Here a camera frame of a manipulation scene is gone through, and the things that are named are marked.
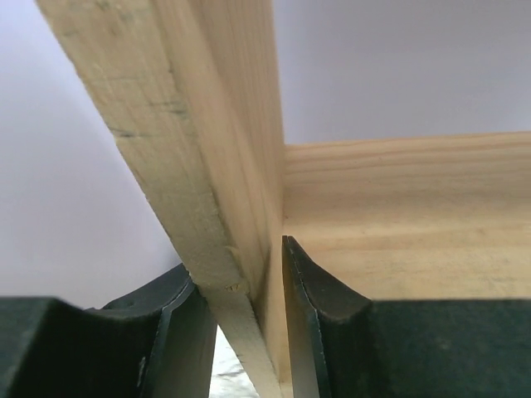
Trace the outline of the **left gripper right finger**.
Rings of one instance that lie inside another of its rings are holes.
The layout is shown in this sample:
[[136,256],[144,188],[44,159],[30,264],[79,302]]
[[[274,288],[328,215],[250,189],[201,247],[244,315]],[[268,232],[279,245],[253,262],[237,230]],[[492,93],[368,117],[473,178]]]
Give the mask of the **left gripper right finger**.
[[527,299],[372,300],[282,240],[296,397],[527,397]]

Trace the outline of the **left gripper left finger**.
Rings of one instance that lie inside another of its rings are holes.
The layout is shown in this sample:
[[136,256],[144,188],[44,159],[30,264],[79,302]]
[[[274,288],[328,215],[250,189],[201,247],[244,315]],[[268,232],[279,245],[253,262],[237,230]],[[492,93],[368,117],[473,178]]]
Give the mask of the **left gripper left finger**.
[[103,308],[1,300],[4,397],[206,397],[216,322],[178,265]]

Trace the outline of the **wooden two-tier shelf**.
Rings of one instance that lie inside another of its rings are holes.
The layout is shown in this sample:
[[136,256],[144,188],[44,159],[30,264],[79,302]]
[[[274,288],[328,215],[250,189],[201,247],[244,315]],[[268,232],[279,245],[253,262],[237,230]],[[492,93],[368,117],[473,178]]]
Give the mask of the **wooden two-tier shelf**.
[[270,2],[38,6],[261,396],[283,234],[371,299],[529,297],[529,133],[287,145]]

